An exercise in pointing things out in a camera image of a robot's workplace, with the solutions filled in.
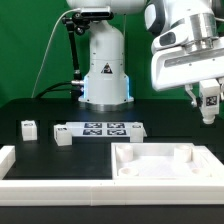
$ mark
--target small white cube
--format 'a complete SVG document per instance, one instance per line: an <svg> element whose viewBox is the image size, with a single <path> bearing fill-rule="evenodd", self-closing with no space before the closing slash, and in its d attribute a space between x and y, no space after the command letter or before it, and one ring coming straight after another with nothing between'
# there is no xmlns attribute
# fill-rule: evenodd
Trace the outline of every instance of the small white cube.
<svg viewBox="0 0 224 224"><path fill-rule="evenodd" d="M66 125L54 126L54 139L58 146L72 145L72 133Z"/></svg>
<svg viewBox="0 0 224 224"><path fill-rule="evenodd" d="M144 128L142 123L135 122L130 129L130 142L143 142Z"/></svg>
<svg viewBox="0 0 224 224"><path fill-rule="evenodd" d="M37 126L35 121L22 121L23 141L37 140Z"/></svg>

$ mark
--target white block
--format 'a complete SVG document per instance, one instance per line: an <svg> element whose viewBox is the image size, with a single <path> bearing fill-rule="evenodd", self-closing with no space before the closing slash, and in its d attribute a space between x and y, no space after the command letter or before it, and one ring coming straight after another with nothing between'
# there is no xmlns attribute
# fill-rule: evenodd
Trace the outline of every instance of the white block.
<svg viewBox="0 0 224 224"><path fill-rule="evenodd" d="M142 123L135 122L130 129L130 142L143 142L144 128Z"/></svg>
<svg viewBox="0 0 224 224"><path fill-rule="evenodd" d="M35 121L22 121L23 141L37 140L37 126Z"/></svg>
<svg viewBox="0 0 224 224"><path fill-rule="evenodd" d="M0 150L0 180L8 173L15 161L15 147L4 146Z"/></svg>
<svg viewBox="0 0 224 224"><path fill-rule="evenodd" d="M58 146L72 145L72 133L66 125L58 124L54 126L54 139Z"/></svg>

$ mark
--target robot logo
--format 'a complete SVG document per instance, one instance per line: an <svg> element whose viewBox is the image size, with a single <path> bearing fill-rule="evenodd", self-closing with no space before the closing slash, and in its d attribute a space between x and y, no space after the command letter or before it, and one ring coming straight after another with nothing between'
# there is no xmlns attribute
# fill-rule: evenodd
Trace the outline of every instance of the robot logo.
<svg viewBox="0 0 224 224"><path fill-rule="evenodd" d="M111 70L111 67L108 63L104 66L101 73L103 73L103 74L113 74L113 72Z"/></svg>

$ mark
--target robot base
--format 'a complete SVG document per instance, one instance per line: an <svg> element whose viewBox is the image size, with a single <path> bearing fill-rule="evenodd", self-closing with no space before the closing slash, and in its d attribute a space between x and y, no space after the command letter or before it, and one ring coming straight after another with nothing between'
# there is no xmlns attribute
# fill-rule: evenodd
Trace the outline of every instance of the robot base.
<svg viewBox="0 0 224 224"><path fill-rule="evenodd" d="M79 101L80 107L85 109L90 109L93 111L100 111L100 112L112 112L112 111L121 111L125 109L129 109L133 107L134 104L134 98L131 97L126 101L125 103L121 104L93 104L88 102L81 102Z"/></svg>

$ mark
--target wire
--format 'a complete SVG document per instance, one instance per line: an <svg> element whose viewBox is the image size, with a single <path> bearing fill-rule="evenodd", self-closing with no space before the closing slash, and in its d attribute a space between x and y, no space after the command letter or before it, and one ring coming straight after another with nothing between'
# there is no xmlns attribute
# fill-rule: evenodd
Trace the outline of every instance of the wire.
<svg viewBox="0 0 224 224"><path fill-rule="evenodd" d="M216 20L216 21L219 21L219 22L224 22L224 19L217 18L217 17L215 17L215 20Z"/></svg>
<svg viewBox="0 0 224 224"><path fill-rule="evenodd" d="M54 84L53 86L50 86L47 89L45 89L43 92L39 93L35 98L39 99L47 92L60 91L60 89L58 89L58 90L54 90L54 89L59 86L65 86L65 85L71 85L71 82L67 81L67 82L60 82L60 83Z"/></svg>
<svg viewBox="0 0 224 224"><path fill-rule="evenodd" d="M72 10L68 10L66 12L64 12L57 20L57 22L55 23L54 25L54 28L52 30L52 33L51 33L51 36L50 36L50 39L48 41L48 45L47 45L47 48L46 48L46 51L45 51L45 54L44 54L44 58L43 58L43 61L42 61L42 64L41 64L41 67L40 67L40 70L38 72L38 75L37 75L37 78L36 78L36 81L35 81L35 84L34 84L34 88L33 88L33 92L32 92L32 96L31 98L34 98L34 94L35 94L35 91L36 91L36 87L37 87L37 83L39 81L39 78L40 78L40 75L43 71L43 68L44 68L44 65L45 65L45 62L46 62L46 58L48 56L48 52L49 52L49 49L50 49L50 46L51 46L51 43L52 43L52 40L53 40L53 37L54 37L54 34L55 34L55 31L56 31L56 28L59 24L59 22L61 21L61 19L68 13L71 13L71 12L79 12L80 11L80 8L77 8L77 9L72 9Z"/></svg>

